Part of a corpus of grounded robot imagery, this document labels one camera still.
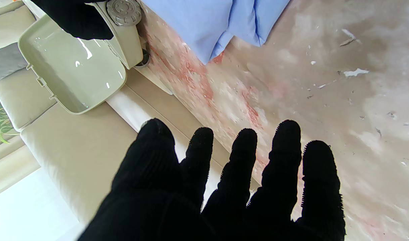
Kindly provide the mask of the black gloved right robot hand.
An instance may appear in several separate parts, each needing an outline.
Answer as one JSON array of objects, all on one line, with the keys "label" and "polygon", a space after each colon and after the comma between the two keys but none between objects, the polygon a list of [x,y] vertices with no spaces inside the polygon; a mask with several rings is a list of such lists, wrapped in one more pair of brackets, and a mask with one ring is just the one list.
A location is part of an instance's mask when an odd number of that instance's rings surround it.
[{"label": "black gloved right robot hand", "polygon": [[113,33],[94,6],[94,0],[33,0],[65,32],[73,37],[112,39]]}]

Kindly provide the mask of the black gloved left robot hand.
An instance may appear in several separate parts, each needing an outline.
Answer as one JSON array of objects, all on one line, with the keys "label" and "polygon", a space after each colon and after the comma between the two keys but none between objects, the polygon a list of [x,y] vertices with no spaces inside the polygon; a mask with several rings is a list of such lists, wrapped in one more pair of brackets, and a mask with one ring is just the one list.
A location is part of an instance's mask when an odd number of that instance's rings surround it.
[{"label": "black gloved left robot hand", "polygon": [[186,157],[159,119],[147,121],[128,148],[109,194],[79,241],[343,241],[345,215],[334,156],[323,141],[301,149],[301,129],[278,125],[262,172],[249,192],[257,133],[243,129],[217,188],[202,207],[213,131],[198,128]]}]

